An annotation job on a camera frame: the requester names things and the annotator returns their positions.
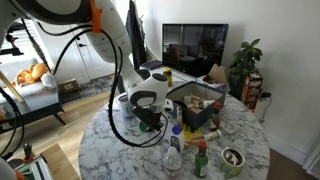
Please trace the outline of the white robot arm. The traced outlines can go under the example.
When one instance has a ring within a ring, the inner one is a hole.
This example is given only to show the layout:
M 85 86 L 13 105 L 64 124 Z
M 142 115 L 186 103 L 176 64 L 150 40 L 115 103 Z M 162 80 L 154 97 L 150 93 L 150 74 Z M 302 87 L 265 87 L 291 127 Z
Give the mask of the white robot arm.
M 134 115 L 152 130 L 162 128 L 161 113 L 173 107 L 166 98 L 167 78 L 155 73 L 144 79 L 136 72 L 129 60 L 129 35 L 111 0 L 0 0 L 0 43 L 20 18 L 91 26 L 87 38 L 104 61 L 117 66 Z

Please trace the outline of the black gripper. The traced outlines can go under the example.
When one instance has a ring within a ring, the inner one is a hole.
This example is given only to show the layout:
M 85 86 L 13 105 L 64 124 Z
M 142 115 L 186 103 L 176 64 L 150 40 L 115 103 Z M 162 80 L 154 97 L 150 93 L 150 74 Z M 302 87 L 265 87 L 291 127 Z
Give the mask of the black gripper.
M 151 130 L 159 131 L 163 127 L 161 122 L 161 114 L 154 113 L 147 108 L 136 107 L 133 114 L 145 123 Z

